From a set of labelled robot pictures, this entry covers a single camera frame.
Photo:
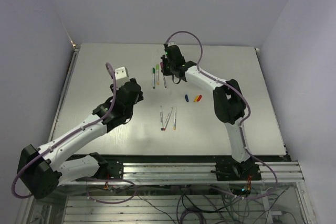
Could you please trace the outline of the light green end pen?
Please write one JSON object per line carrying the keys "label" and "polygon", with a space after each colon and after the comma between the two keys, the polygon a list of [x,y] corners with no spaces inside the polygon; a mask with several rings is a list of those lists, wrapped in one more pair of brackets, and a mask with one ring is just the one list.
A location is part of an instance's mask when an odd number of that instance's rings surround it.
{"label": "light green end pen", "polygon": [[155,68],[155,71],[156,71],[156,84],[159,85],[160,84],[160,69],[156,70]]}

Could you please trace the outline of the green end white pen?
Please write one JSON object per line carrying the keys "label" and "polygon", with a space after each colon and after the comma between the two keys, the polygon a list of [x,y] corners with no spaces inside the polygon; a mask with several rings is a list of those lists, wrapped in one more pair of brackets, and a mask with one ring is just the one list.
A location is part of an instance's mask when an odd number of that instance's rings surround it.
{"label": "green end white pen", "polygon": [[152,73],[152,88],[155,89],[156,81],[155,81],[155,74]]}

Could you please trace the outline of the blue end white pen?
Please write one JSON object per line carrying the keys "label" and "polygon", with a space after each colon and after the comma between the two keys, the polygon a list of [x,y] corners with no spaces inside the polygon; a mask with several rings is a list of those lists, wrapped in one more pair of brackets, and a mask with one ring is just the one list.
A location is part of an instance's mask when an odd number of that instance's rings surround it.
{"label": "blue end white pen", "polygon": [[161,131],[164,130],[164,124],[163,124],[163,108],[160,106],[160,129]]}

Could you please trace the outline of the red end white pen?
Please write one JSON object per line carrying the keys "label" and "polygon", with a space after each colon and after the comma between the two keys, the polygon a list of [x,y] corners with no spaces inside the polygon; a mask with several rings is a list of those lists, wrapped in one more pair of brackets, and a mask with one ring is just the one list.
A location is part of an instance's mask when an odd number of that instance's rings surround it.
{"label": "red end white pen", "polygon": [[169,121],[170,121],[172,112],[173,112],[173,108],[171,108],[171,109],[170,109],[170,112],[167,114],[167,117],[166,117],[166,120],[165,120],[165,122],[164,122],[164,126],[163,126],[163,130],[164,130],[164,131],[167,129],[167,126],[168,126],[168,124],[169,124]]}

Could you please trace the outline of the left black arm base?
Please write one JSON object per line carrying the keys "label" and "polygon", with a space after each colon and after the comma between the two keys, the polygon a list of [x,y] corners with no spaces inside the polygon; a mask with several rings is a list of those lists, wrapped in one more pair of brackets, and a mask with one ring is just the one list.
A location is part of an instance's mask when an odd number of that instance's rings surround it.
{"label": "left black arm base", "polygon": [[116,159],[105,159],[98,153],[90,153],[98,164],[98,170],[91,175],[94,179],[122,179],[123,178],[123,164]]}

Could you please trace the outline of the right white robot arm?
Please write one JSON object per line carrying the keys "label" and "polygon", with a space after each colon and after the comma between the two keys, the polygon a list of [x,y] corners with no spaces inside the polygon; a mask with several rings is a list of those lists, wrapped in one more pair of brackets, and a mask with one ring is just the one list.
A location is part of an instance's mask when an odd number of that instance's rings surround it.
{"label": "right white robot arm", "polygon": [[245,140],[244,129],[245,110],[249,107],[242,96],[236,80],[224,80],[203,71],[196,63],[185,61],[177,44],[165,43],[165,54],[162,59],[162,73],[173,76],[184,82],[190,82],[213,95],[214,112],[224,123],[231,146],[231,156],[237,161],[231,167],[232,175],[236,179],[244,179],[250,173],[245,163],[251,158]]}

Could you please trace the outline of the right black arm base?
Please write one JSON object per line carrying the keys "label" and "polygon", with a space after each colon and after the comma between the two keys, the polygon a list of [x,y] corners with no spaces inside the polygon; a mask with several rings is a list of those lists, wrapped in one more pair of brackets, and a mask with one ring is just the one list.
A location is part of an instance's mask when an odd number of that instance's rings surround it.
{"label": "right black arm base", "polygon": [[217,181],[252,181],[261,180],[259,166],[255,163],[216,163],[211,170]]}

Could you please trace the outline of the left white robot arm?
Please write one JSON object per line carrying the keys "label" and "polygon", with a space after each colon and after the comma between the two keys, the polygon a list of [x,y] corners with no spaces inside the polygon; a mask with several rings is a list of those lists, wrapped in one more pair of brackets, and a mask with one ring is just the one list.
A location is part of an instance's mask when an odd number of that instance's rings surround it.
{"label": "left white robot arm", "polygon": [[141,86],[131,78],[113,95],[98,105],[81,124],[63,136],[41,145],[22,149],[15,180],[21,180],[35,199],[43,199],[65,182],[82,177],[102,180],[109,173],[109,164],[98,153],[83,158],[69,158],[91,141],[126,124],[134,106],[143,100]]}

